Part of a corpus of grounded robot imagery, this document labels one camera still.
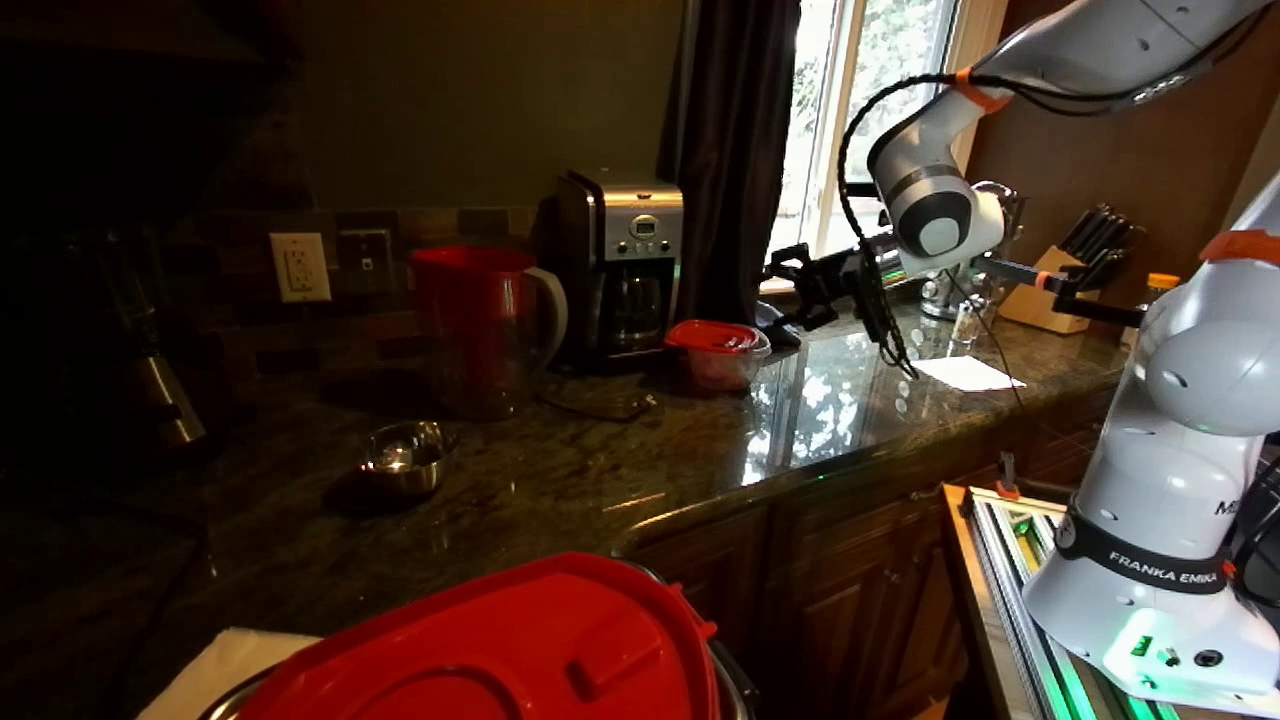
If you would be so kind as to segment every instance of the kitchen counter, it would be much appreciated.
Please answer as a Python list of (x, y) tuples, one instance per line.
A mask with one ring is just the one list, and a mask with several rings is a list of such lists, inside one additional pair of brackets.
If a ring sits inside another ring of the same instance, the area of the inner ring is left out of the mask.
[(514, 421), (449, 424), (444, 483), (416, 502), (357, 492), (354, 461), (384, 421), (428, 414), (413, 370), (280, 393), (212, 461), (147, 478), (18, 488), (0, 507), (4, 709), (131, 717), (222, 629), (335, 630), (416, 594), (585, 549), (624, 556), (669, 523), (939, 448), (997, 448), (1094, 410), (1122, 353), (1098, 331), (906, 321), (924, 357), (981, 357), (1017, 393), (956, 393), (889, 367), (851, 323), (814, 331), (743, 397), (680, 397), (664, 370), (557, 374)]

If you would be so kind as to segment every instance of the curtain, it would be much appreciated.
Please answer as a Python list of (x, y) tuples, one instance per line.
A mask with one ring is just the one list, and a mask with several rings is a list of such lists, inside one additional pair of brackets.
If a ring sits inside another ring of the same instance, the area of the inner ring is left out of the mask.
[(685, 192), (680, 314), (758, 321), (783, 180), (802, 0), (690, 0), (669, 157)]

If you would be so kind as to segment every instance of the metal bowl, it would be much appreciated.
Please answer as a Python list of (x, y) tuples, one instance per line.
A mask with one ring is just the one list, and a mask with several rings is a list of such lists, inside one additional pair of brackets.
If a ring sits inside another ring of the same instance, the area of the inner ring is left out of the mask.
[(432, 495), (439, 488), (449, 436), (439, 421), (384, 424), (365, 441), (357, 474), (394, 495)]

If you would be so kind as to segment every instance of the knife block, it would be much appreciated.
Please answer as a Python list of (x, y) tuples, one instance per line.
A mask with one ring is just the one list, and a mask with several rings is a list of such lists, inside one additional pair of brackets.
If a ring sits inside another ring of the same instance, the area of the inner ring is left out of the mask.
[[(1079, 262), (1079, 259), (1071, 253), (1049, 242), (1049, 253), (1037, 259), (1037, 273), (1059, 273), (1067, 262)], [(1027, 288), (1027, 284), (1021, 284), (1003, 296), (1000, 314), (1017, 321), (1017, 323), (1049, 327), (1059, 334), (1089, 327), (1084, 314), (1052, 311), (1052, 291)]]

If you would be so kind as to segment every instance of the window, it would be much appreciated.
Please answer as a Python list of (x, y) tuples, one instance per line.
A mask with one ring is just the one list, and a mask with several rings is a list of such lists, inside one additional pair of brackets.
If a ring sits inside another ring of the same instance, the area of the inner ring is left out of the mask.
[[(893, 81), (964, 68), (985, 54), (1003, 25), (1003, 0), (805, 0), (795, 33), (792, 131), (771, 249), (807, 242), (814, 255), (856, 249), (841, 217), (835, 152), (861, 104)], [(871, 138), (916, 110), (934, 89), (889, 94), (851, 134), (843, 180), (867, 176)], [(851, 200), (878, 226), (882, 200)]]

